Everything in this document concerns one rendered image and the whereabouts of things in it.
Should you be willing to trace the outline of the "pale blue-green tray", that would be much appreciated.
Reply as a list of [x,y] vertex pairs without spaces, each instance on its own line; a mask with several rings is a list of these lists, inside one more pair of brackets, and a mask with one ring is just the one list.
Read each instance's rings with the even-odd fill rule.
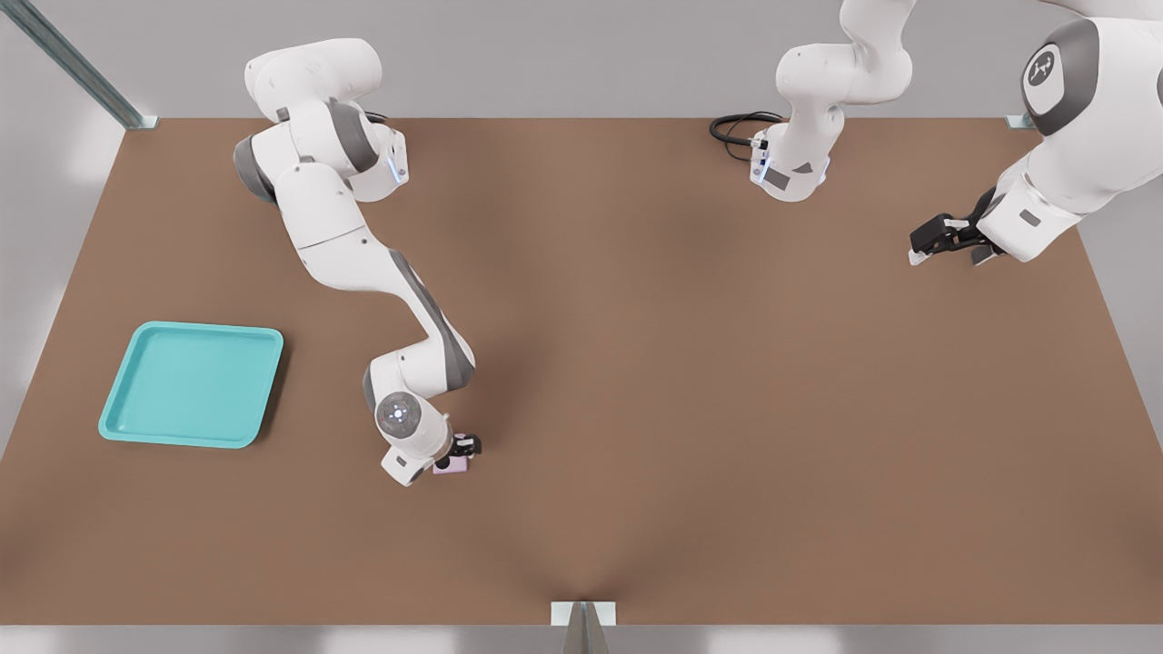
[[284,343],[270,328],[141,324],[98,431],[110,441],[240,450],[259,434]]

